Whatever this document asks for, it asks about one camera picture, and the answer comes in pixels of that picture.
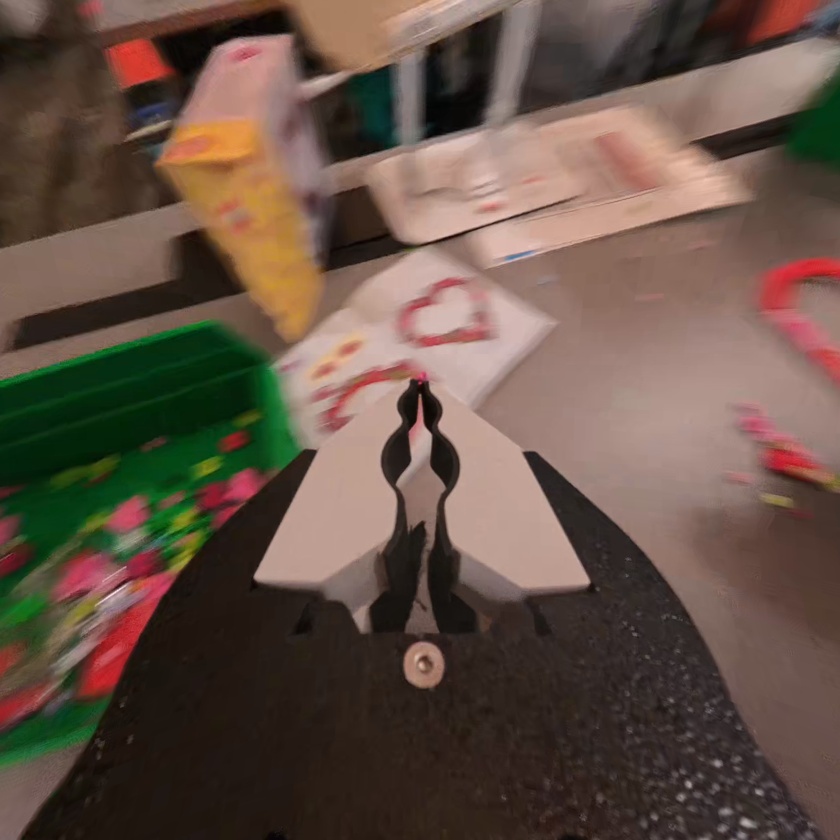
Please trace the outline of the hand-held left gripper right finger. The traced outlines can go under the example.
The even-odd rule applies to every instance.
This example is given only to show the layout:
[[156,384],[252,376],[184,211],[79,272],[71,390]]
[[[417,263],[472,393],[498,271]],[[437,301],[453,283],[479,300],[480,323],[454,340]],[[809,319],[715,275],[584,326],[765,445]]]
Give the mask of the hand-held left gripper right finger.
[[544,596],[583,592],[585,571],[523,450],[442,387],[420,384],[430,466],[443,485],[427,588],[442,634]]

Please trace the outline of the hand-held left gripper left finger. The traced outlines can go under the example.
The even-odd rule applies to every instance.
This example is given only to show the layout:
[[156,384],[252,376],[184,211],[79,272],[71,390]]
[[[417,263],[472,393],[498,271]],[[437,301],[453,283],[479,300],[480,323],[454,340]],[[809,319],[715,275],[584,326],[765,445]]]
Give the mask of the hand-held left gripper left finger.
[[338,602],[363,633],[405,631],[427,533],[409,524],[398,482],[420,395],[419,382],[394,386],[319,448],[255,583]]

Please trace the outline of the green bin with lego pieces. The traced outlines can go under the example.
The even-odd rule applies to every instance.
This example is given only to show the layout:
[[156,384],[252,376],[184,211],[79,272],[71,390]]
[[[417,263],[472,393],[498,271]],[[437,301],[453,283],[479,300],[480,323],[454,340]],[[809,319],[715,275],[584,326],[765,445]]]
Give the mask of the green bin with lego pieces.
[[[64,516],[48,512],[52,479],[156,436],[190,434],[259,409],[266,481],[301,452],[267,356],[216,322],[4,380],[1,408],[1,527],[5,513],[29,511],[29,522],[45,518],[34,534],[46,545],[64,528]],[[2,768],[89,739],[109,699],[64,707],[4,736],[1,725]]]

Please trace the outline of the red lego heart frame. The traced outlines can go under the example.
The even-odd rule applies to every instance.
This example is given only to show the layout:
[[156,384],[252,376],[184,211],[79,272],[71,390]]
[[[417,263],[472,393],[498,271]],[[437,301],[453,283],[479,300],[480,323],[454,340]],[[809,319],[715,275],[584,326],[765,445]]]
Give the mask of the red lego heart frame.
[[767,272],[760,284],[759,313],[835,385],[839,385],[839,350],[799,308],[801,287],[811,280],[839,281],[837,259],[796,260]]

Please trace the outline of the pile of pink lime lego pieces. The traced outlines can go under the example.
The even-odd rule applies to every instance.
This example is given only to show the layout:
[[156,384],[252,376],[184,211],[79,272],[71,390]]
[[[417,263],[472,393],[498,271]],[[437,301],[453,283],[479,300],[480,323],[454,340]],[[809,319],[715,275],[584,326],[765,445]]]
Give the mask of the pile of pink lime lego pieces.
[[838,468],[830,466],[798,437],[782,431],[761,405],[735,402],[730,404],[729,410],[736,428],[753,447],[757,470],[726,470],[722,474],[726,484],[752,490],[763,506],[788,518],[814,520],[813,510],[803,506],[789,491],[766,489],[766,480],[786,480],[798,487],[837,496]]

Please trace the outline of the yellow lego box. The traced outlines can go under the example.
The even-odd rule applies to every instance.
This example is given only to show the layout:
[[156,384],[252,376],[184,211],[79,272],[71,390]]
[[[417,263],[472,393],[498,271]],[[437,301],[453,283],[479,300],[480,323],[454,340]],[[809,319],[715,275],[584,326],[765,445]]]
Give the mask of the yellow lego box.
[[211,51],[156,168],[287,343],[322,298],[332,191],[291,35]]

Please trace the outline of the white instruction booklet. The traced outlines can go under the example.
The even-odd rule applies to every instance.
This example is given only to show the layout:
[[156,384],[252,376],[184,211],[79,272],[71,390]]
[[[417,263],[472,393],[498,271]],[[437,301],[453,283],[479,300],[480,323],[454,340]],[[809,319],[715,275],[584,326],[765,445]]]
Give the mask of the white instruction booklet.
[[557,326],[435,248],[363,283],[279,358],[302,448],[318,448],[370,405],[421,375],[477,407]]

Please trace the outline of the clear plastic bag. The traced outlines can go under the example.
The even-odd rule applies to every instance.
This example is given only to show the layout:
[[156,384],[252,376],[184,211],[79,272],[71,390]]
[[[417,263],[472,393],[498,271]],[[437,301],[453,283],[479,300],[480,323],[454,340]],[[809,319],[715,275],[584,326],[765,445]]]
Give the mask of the clear plastic bag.
[[373,164],[365,176],[376,207],[404,245],[429,245],[567,203],[582,175],[536,127],[466,133]]

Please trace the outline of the printed sheets in clear bag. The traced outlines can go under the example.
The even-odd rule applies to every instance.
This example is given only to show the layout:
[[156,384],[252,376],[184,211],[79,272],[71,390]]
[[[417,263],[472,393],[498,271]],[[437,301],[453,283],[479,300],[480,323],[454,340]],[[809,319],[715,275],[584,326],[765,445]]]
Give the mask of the printed sheets in clear bag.
[[609,108],[547,122],[537,135],[551,162],[574,178],[577,193],[468,233],[465,247],[479,268],[754,200],[732,164],[689,142],[649,108]]

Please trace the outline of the green plastic bin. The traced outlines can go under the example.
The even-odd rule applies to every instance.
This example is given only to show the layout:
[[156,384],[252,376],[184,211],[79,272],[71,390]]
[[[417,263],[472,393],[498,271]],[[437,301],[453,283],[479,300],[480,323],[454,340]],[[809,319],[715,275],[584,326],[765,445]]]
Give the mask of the green plastic bin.
[[832,77],[811,107],[797,116],[786,151],[798,161],[839,170],[839,76]]

